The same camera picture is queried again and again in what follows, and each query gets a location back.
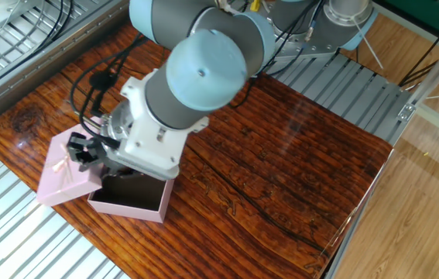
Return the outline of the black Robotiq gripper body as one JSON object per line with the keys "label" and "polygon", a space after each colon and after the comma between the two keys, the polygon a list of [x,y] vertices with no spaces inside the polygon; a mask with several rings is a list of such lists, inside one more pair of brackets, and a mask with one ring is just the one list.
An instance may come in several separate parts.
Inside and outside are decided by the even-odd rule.
{"label": "black Robotiq gripper body", "polygon": [[125,165],[110,158],[109,153],[108,153],[107,149],[105,148],[104,144],[100,145],[100,159],[101,159],[102,163],[108,169],[107,175],[117,175],[118,173],[120,173],[121,171],[124,171],[126,169]]}

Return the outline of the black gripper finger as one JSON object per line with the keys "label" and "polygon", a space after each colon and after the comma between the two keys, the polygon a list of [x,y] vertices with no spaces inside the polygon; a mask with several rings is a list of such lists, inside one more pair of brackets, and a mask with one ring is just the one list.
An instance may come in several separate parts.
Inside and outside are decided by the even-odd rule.
{"label": "black gripper finger", "polygon": [[141,176],[142,176],[141,172],[137,170],[133,170],[131,168],[119,169],[119,170],[108,169],[104,174],[104,179],[109,179],[109,178],[130,179],[130,178],[141,177]]}
{"label": "black gripper finger", "polygon": [[72,132],[67,141],[70,159],[79,164],[79,171],[103,164],[106,158],[101,141],[94,137],[88,139],[81,133]]}

